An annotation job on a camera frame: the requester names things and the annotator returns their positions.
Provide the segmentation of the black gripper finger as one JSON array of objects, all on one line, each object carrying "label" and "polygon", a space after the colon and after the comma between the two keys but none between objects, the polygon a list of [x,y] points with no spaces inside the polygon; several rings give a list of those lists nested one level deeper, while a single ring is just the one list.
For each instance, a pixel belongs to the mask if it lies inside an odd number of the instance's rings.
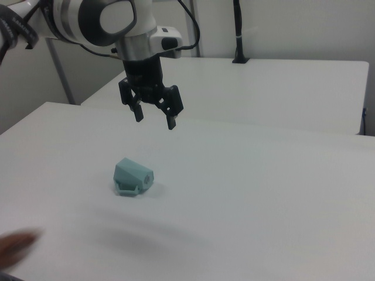
[{"label": "black gripper finger", "polygon": [[176,85],[161,87],[158,91],[156,107],[166,115],[168,129],[172,130],[176,126],[176,117],[183,110],[183,103],[178,87]]},{"label": "black gripper finger", "polygon": [[141,122],[144,115],[141,108],[141,99],[139,95],[131,88],[131,85],[126,78],[121,80],[118,85],[120,89],[121,102],[124,105],[128,105],[130,110],[135,115],[135,120],[137,122]]}]

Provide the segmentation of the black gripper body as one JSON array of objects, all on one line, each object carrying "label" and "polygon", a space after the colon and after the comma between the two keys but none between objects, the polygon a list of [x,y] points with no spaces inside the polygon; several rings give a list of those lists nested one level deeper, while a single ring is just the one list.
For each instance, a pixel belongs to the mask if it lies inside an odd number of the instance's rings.
[{"label": "black gripper body", "polygon": [[126,79],[142,102],[156,104],[158,91],[163,87],[160,56],[145,60],[123,61]]}]

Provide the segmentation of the blurred person hand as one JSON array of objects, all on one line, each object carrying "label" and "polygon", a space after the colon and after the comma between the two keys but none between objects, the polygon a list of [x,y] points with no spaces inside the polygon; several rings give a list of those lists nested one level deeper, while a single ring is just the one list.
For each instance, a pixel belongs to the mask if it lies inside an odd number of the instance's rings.
[{"label": "blurred person hand", "polygon": [[41,235],[41,230],[30,228],[1,235],[1,270],[22,261]]}]

